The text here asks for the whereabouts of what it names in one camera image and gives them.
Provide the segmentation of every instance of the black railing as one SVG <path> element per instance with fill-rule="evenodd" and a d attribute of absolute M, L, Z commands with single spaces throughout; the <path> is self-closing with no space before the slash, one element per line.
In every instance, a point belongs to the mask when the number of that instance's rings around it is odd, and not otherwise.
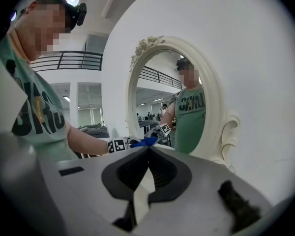
<path fill-rule="evenodd" d="M 54 56 L 40 57 L 30 64 L 35 71 L 56 69 L 102 70 L 103 55 L 83 51 L 56 52 Z"/>
<path fill-rule="evenodd" d="M 174 87 L 177 89 L 182 89 L 181 82 L 177 79 L 174 79 L 171 76 L 166 75 L 165 73 L 156 71 L 152 68 L 145 66 L 139 76 L 141 79 L 155 81 L 158 83 L 165 84 L 170 87 Z"/>

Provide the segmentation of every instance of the white wall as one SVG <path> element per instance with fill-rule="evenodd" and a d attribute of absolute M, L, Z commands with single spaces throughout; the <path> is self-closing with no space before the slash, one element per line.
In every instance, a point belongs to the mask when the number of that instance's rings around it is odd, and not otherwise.
<path fill-rule="evenodd" d="M 151 35 L 182 38 L 205 54 L 220 77 L 227 107 L 241 118 L 231 155 L 237 175 L 273 204 L 290 196 L 295 191 L 295 26 L 282 5 L 277 0 L 136 0 L 104 51 L 103 81 L 110 83 L 102 84 L 103 109 L 111 136 L 128 135 L 124 102 L 131 56 Z"/>
<path fill-rule="evenodd" d="M 162 108 L 161 103 L 154 103 L 152 104 L 152 112 L 154 115 L 157 115 L 159 113 L 159 110 Z"/>
<path fill-rule="evenodd" d="M 101 83 L 102 72 L 84 69 L 63 69 L 39 71 L 38 74 L 49 84 L 54 83 Z"/>
<path fill-rule="evenodd" d="M 166 75 L 171 76 L 176 80 L 179 80 L 176 66 L 178 60 L 177 57 L 178 54 L 176 54 L 175 52 L 160 53 L 150 59 L 146 63 L 146 66 L 159 72 L 165 73 Z"/>
<path fill-rule="evenodd" d="M 171 93 L 177 93 L 181 91 L 180 89 L 170 87 L 162 83 L 153 82 L 153 81 L 149 81 L 149 80 L 145 80 L 141 78 L 139 78 L 138 80 L 137 87 L 145 88 L 145 89 L 154 89 L 154 90 L 158 90 L 162 92 L 171 92 Z"/>
<path fill-rule="evenodd" d="M 87 52 L 104 53 L 104 49 L 108 40 L 108 36 L 89 35 L 87 38 Z"/>
<path fill-rule="evenodd" d="M 64 119 L 70 123 L 70 110 L 69 109 L 64 109 L 63 110 L 63 116 L 64 116 Z"/>
<path fill-rule="evenodd" d="M 152 114 L 151 104 L 145 104 L 143 106 L 137 106 L 137 112 L 141 117 L 148 116 L 148 112 Z"/>

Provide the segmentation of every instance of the black opening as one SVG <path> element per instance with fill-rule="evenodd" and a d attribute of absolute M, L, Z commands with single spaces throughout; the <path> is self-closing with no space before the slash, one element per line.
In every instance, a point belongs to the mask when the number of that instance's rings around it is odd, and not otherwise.
<path fill-rule="evenodd" d="M 84 169 L 79 166 L 79 167 L 74 167 L 74 168 L 70 168 L 70 169 L 60 170 L 59 173 L 63 177 L 63 176 L 75 174 L 75 173 L 83 171 L 83 170 Z"/>
<path fill-rule="evenodd" d="M 102 173 L 102 181 L 114 198 L 128 200 L 124 217 L 113 224 L 128 232 L 137 225 L 133 194 L 150 168 L 155 192 L 148 196 L 148 203 L 172 201 L 189 186 L 192 174 L 189 167 L 155 147 L 143 147 L 110 165 Z"/>

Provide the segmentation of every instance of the gray machine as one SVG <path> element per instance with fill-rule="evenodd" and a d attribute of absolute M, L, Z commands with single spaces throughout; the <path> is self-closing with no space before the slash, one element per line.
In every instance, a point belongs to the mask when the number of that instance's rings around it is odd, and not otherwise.
<path fill-rule="evenodd" d="M 151 129 L 156 127 L 158 122 L 154 120 L 140 120 L 139 127 L 144 129 L 144 134 L 148 133 Z"/>
<path fill-rule="evenodd" d="M 148 167 L 156 191 L 136 225 L 133 192 Z M 136 147 L 54 164 L 24 140 L 0 134 L 0 188 L 42 235 L 227 236 L 235 221 L 218 190 L 228 180 L 260 216 L 270 211 L 256 189 L 225 167 L 172 150 Z"/>

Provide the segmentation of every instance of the blue glove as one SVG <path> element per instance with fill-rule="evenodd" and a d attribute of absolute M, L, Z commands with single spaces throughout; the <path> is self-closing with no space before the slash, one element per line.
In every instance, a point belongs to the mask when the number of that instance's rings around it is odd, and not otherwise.
<path fill-rule="evenodd" d="M 145 137 L 143 140 L 136 144 L 130 145 L 131 148 L 140 147 L 140 146 L 152 146 L 157 141 L 157 137 Z"/>

